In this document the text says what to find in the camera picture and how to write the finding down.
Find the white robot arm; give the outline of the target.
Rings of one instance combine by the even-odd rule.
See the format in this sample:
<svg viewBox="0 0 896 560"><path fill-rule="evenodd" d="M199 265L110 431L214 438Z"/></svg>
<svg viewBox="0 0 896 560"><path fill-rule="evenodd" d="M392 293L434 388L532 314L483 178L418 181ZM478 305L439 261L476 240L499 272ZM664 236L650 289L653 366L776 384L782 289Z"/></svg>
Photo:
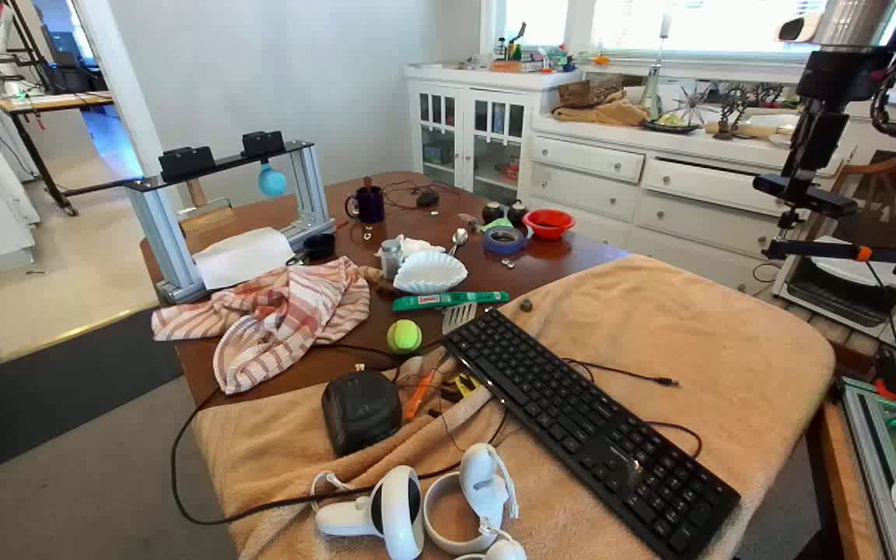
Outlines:
<svg viewBox="0 0 896 560"><path fill-rule="evenodd" d="M816 20L791 19L782 25L784 40L812 43L796 82L802 109L787 161L776 174L751 178L759 193L787 206L776 216L782 231L794 227L799 208L820 210L824 216L854 210L852 200L812 183L839 143L848 101L869 98L872 127L896 136L896 120L887 112L896 82L896 31L887 43L878 40L887 12L890 0L827 0Z"/></svg>

